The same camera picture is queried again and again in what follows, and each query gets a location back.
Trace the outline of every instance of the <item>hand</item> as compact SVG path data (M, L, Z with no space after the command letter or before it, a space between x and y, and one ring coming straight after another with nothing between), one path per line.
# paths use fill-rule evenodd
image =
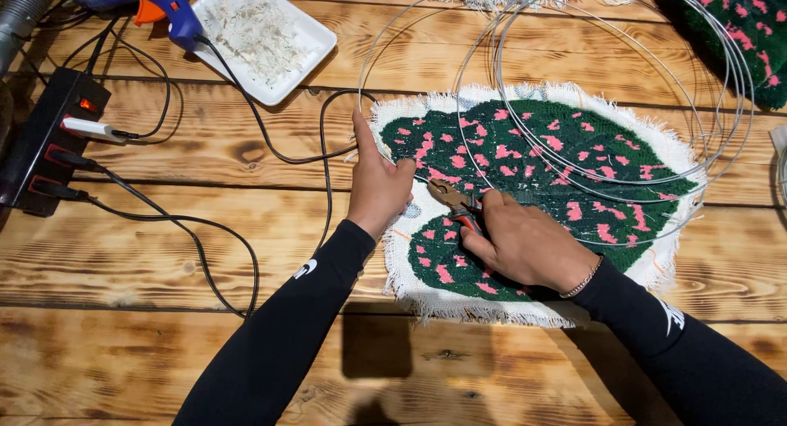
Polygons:
M377 240L388 223L407 210L412 200L416 161L400 159L395 165L377 150L375 138L360 109L353 111L358 163L353 168L353 191L349 196L347 220L369 232Z
M511 280L565 294L598 265L598 256L560 223L535 206L522 207L508 194L487 191L483 217L492 240L462 227L462 245Z

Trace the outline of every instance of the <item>wooden table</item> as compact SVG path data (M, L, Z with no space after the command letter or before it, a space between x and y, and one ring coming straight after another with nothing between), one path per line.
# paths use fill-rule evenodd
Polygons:
M325 98L357 86L371 40L414 0L291 1L339 37L327 61L288 99L260 108L278 149L303 157L319 153L317 124ZM708 108L719 82L657 11L594 0L580 5L654 51L703 107L703 121L712 122ZM377 59L366 87L384 100L453 89L459 63L485 23L482 14L458 5L426 3L412 10L387 33L396 38ZM31 54L51 73L105 24L93 18L58 33L40 32ZM216 220L243 234L260 260L264 301L309 258L318 240L326 210L321 164L292 166L276 159L232 86L173 46L164 26L124 24L123 37L159 59L176 79L172 108L151 144L92 142L86 155L171 213ZM528 12L509 34L505 78L573 81L665 120L681 135L696 130L677 85L642 50L609 31L574 9ZM472 59L464 82L489 84L485 51ZM77 68L87 56L74 60ZM17 62L15 69L17 94L30 98L21 107L24 113L41 86L24 65ZM134 132L152 129L164 98L152 64L110 39L97 73L113 93L106 121ZM352 107L353 96L347 96L328 110L329 150L344 147ZM732 115L722 118L729 124ZM767 132L785 122L783 113L758 112L741 159L708 190L703 218L684 229L677 284L665 296L782 375L787 375L787 232L774 198L775 156ZM333 227L346 211L352 164L333 159L330 167ZM100 177L76 177L75 187L108 205L149 211ZM191 226L207 246L219 286L242 307L251 284L246 251L218 230ZM547 330L440 320L414 326L381 295L385 277L378 248L282 424L674 421L602 327ZM11 212L0 234L0 282L2 426L168 424L240 324L216 310L182 230L171 223L122 220L85 204L64 202L48 219Z

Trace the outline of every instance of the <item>power strip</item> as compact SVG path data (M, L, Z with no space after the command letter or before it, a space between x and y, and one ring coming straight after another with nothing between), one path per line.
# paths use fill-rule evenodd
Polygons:
M60 199L34 182L67 186L74 168L55 161L55 149L82 155L88 140L64 126L69 117L97 122L112 94L82 71L57 68L16 139L0 162L0 206L51 216Z

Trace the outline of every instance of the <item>vacuum hose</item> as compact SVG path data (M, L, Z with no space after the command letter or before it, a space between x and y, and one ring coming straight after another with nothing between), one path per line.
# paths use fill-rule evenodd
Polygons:
M0 10L0 77L8 72L18 52L12 34L30 35L53 1L8 0Z

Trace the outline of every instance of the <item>pliers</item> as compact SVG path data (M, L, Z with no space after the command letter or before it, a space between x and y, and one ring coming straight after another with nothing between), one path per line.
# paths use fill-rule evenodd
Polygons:
M467 229L482 237L484 236L476 220L476 216L481 213L482 205L475 198L475 194L470 194L470 197L467 197L467 195L459 192L457 188L442 180L429 180L427 189L435 200L451 208L452 221L458 221Z

